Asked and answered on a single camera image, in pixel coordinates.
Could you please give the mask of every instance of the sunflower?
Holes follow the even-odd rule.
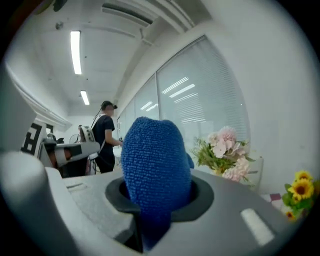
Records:
[[[292,187],[290,187],[288,191],[293,194],[292,198],[295,198],[296,201],[300,201],[301,199],[307,199],[313,195],[314,186],[310,180],[303,178],[293,182]]]
[[[295,221],[296,217],[294,216],[294,214],[292,213],[292,211],[287,211],[285,213],[285,215],[288,217],[289,221]]]
[[[297,181],[301,179],[307,179],[310,181],[313,179],[313,177],[310,175],[310,173],[307,170],[300,170],[295,173],[295,179]]]
[[[293,197],[292,197],[292,200],[293,200],[293,202],[294,202],[295,204],[297,204],[297,203],[300,202],[301,198],[299,198],[298,196],[293,196]]]

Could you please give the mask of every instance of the ceiling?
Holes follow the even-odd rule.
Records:
[[[69,103],[82,102],[80,91],[86,91],[90,103],[116,100],[135,66],[167,26],[179,33],[195,24],[182,16],[167,0],[68,0],[58,11],[53,3],[33,15],[25,26],[32,35],[38,64],[44,69],[48,84],[60,90]],[[193,0],[178,1],[192,14],[201,9]],[[102,11],[104,3],[130,8],[153,21],[141,26],[122,16]],[[56,29],[56,23],[63,23]],[[73,68],[70,32],[81,31],[81,75]]]

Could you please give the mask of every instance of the window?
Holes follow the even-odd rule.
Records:
[[[156,78],[153,75],[134,97],[135,118],[147,117],[159,120],[159,104]]]
[[[194,137],[206,138],[223,126],[235,128],[239,140],[248,139],[240,88],[206,37],[170,59],[156,72],[156,78],[160,119],[178,126],[187,151],[194,146]]]
[[[54,133],[54,127],[50,124],[46,124],[46,134],[53,134]]]
[[[119,139],[119,135],[118,135],[118,119],[115,120],[112,117],[112,121],[113,121],[113,124],[114,124],[114,131],[112,132],[112,138],[114,138],[115,140],[118,140]]]
[[[135,121],[135,100],[132,99],[125,108],[125,134]]]
[[[123,110],[118,118],[118,138],[125,139],[126,136],[126,109]]]

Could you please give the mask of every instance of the black and white sign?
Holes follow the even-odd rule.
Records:
[[[46,135],[45,124],[35,120],[25,136],[21,151],[38,157],[40,144]]]

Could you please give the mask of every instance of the black cap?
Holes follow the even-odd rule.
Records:
[[[117,105],[113,105],[110,101],[108,101],[108,100],[105,100],[103,103],[102,103],[102,105],[101,105],[101,108],[102,109],[105,109],[107,106],[113,106],[113,109],[114,110],[116,110],[118,107],[117,107]]]

